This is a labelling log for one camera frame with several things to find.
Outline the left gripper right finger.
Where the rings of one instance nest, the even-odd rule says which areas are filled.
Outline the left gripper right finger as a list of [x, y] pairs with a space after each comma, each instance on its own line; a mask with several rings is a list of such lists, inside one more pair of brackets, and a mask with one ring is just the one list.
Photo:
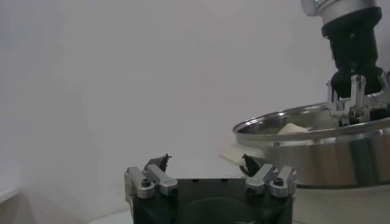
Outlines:
[[247, 176], [245, 190], [249, 195], [263, 195], [268, 191], [273, 197], [296, 196], [297, 172], [291, 166], [278, 169], [264, 158], [247, 154], [242, 156], [244, 165], [239, 168]]

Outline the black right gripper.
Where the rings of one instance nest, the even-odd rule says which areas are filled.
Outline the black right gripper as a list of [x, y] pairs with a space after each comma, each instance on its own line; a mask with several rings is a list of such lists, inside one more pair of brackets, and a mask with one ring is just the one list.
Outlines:
[[322, 26], [330, 41], [337, 72], [327, 82], [327, 108], [339, 127], [359, 124], [369, 96], [369, 119], [389, 117], [389, 71], [376, 65], [374, 27], [382, 18], [379, 7], [348, 13]]

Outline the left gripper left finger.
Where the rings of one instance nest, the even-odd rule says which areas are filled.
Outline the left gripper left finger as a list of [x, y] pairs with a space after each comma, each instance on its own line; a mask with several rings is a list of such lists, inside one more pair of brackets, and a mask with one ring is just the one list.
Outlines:
[[147, 164], [139, 167], [128, 167], [124, 172], [124, 190], [126, 200], [135, 197], [139, 199], [153, 198], [157, 192], [165, 197], [175, 198], [178, 195], [178, 180], [169, 177], [165, 172], [171, 158], [165, 154], [150, 159]]

